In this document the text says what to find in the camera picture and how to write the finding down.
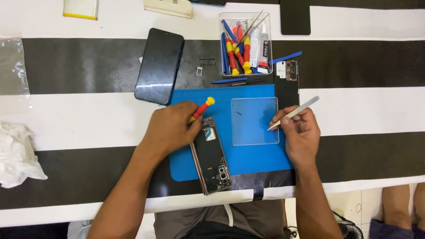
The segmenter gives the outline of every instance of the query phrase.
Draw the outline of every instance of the man's right hand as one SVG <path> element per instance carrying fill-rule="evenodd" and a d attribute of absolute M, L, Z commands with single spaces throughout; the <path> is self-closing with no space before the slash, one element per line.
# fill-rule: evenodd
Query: man's right hand
<path fill-rule="evenodd" d="M 278 111 L 270 122 L 270 126 L 280 120 L 280 127 L 286 136 L 286 153 L 296 170 L 315 168 L 320 129 L 310 108 L 301 111 L 291 119 L 285 117 L 297 107 L 298 105 L 293 105 Z"/>

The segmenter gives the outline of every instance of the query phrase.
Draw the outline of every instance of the phone screen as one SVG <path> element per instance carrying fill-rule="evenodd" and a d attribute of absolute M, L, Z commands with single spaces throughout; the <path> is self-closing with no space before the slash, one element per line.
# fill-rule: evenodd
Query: phone screen
<path fill-rule="evenodd" d="M 310 0 L 280 0 L 283 35 L 310 35 Z"/>
<path fill-rule="evenodd" d="M 155 28 L 149 30 L 135 98 L 162 105 L 170 103 L 183 44 L 181 35 Z"/>

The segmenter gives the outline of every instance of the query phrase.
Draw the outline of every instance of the clear plastic tray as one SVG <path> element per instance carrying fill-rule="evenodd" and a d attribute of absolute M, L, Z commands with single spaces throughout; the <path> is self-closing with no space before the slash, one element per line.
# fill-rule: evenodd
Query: clear plastic tray
<path fill-rule="evenodd" d="M 278 110 L 276 97 L 232 99 L 234 146 L 278 144 L 279 132 L 267 131 Z"/>
<path fill-rule="evenodd" d="M 220 35 L 224 32 L 224 27 L 223 27 L 223 23 L 221 22 L 222 20 L 225 20 L 226 23 L 229 25 L 229 27 L 235 26 L 237 24 L 237 22 L 241 22 L 241 26 L 244 27 L 243 29 L 243 33 L 245 33 L 246 29 L 252 24 L 253 20 L 258 16 L 260 12 L 222 12 L 219 15 L 220 18 Z M 256 20 L 254 26 L 256 26 L 262 19 L 264 19 L 263 23 L 265 25 L 265 29 L 266 29 L 266 33 L 268 34 L 268 52 L 267 52 L 267 62 L 272 60 L 272 31 L 270 29 L 270 15 L 268 16 L 267 12 L 262 12 L 261 15 L 259 16 L 259 18 Z M 220 52 L 222 53 L 221 50 L 221 37 L 220 37 Z M 238 59 L 235 56 L 235 60 L 236 60 L 236 65 L 239 71 L 238 75 L 232 75 L 231 72 L 232 70 L 230 70 L 230 75 L 226 75 L 223 72 L 223 68 L 220 68 L 221 71 L 221 75 L 228 77 L 241 77 L 241 76 L 246 76 L 247 74 L 244 74 L 244 70 L 241 67 L 241 65 L 238 62 Z M 221 64 L 223 65 L 223 55 L 221 54 Z M 273 73 L 273 66 L 272 65 L 268 65 L 268 73 L 267 74 L 271 74 Z M 263 73 L 257 73 L 255 74 L 254 72 L 252 72 L 251 74 L 248 75 L 261 75 Z"/>

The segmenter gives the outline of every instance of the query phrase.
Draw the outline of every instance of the glue tube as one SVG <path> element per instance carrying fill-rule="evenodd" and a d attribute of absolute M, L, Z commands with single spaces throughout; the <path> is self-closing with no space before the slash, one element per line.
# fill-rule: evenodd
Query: glue tube
<path fill-rule="evenodd" d="M 251 67 L 258 66 L 258 42 L 260 41 L 260 29 L 256 28 L 251 33 L 251 48 L 249 50 L 249 64 Z"/>
<path fill-rule="evenodd" d="M 205 103 L 203 103 L 193 114 L 192 116 L 189 118 L 189 120 L 187 121 L 188 124 L 192 123 L 193 121 L 195 121 L 195 119 L 197 119 L 201 114 L 203 114 L 210 105 L 214 105 L 215 100 L 212 97 L 208 97 L 207 101 Z"/>
<path fill-rule="evenodd" d="M 257 71 L 263 74 L 269 72 L 269 35 L 267 34 L 266 24 L 263 22 L 260 35 L 260 53 L 258 54 Z"/>

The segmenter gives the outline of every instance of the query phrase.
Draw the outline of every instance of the label sticker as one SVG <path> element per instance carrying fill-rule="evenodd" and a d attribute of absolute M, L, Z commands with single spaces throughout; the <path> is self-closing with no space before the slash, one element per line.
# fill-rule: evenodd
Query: label sticker
<path fill-rule="evenodd" d="M 276 75 L 280 78 L 286 78 L 286 67 L 284 61 L 276 63 Z"/>
<path fill-rule="evenodd" d="M 204 134 L 207 141 L 216 139 L 214 130 L 211 127 L 204 129 Z"/>

